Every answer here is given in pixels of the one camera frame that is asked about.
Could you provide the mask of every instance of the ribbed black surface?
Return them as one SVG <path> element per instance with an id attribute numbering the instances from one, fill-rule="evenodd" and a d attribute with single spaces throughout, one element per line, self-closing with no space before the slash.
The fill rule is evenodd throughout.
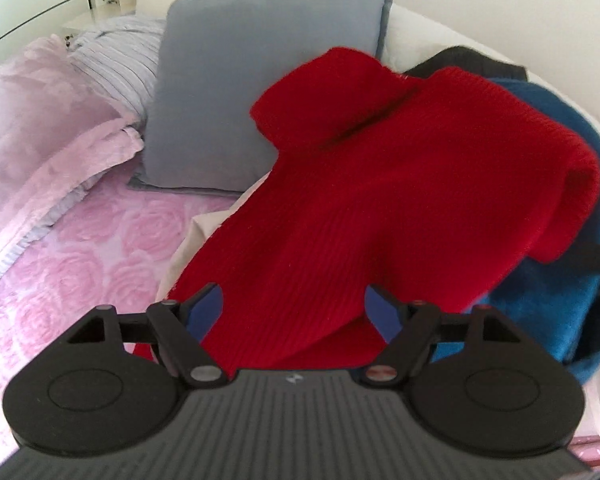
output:
<path id="1" fill-rule="evenodd" d="M 243 371 L 224 389 L 191 394 L 138 446 L 79 460 L 22 449 L 0 480 L 557 480 L 586 470 L 565 450 L 468 455 L 426 433 L 397 394 L 357 386 L 346 372 L 299 375 Z"/>

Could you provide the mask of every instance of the sweater sleeve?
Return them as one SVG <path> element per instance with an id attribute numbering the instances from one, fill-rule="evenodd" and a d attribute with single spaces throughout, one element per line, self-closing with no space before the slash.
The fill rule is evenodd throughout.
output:
<path id="1" fill-rule="evenodd" d="M 380 116 L 420 82 L 363 52 L 336 47 L 270 87 L 251 117 L 280 151 L 317 146 Z"/>

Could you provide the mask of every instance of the circular pad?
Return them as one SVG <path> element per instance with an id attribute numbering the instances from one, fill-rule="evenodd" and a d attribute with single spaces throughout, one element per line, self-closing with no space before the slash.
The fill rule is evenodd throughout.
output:
<path id="1" fill-rule="evenodd" d="M 16 440 L 51 454 L 111 452 L 155 433 L 178 388 L 161 366 L 104 343 L 49 348 L 18 373 L 2 407 Z"/>
<path id="2" fill-rule="evenodd" d="M 476 404 L 498 412 L 522 410 L 540 395 L 533 377 L 503 368 L 476 372 L 464 382 L 464 390 Z"/>
<path id="3" fill-rule="evenodd" d="M 59 408 L 92 412 L 116 402 L 122 380 L 106 370 L 76 370 L 51 381 L 49 397 Z"/>
<path id="4" fill-rule="evenodd" d="M 412 379 L 406 393 L 423 426 L 483 456 L 534 456 L 565 445 L 584 406 L 577 381 L 548 358 L 491 350 L 460 352 Z"/>

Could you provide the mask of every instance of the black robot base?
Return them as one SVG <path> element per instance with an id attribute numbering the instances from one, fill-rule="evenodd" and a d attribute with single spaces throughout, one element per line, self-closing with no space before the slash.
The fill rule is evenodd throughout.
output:
<path id="1" fill-rule="evenodd" d="M 370 287 L 369 319 L 398 331 L 369 366 L 230 381 L 198 342 L 221 305 L 211 284 L 145 314 L 87 313 L 8 384 L 21 447 L 0 480 L 600 478 L 566 449 L 580 385 L 494 308 L 443 314 Z M 432 362 L 443 342 L 464 346 Z"/>

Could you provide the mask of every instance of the logo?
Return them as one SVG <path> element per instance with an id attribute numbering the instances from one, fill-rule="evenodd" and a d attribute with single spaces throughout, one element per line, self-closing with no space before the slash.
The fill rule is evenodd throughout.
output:
<path id="1" fill-rule="evenodd" d="M 302 381 L 304 381 L 304 377 L 300 374 L 291 374 L 285 377 L 285 381 L 293 384 L 293 386 L 296 386 L 296 384 L 300 384 Z"/>

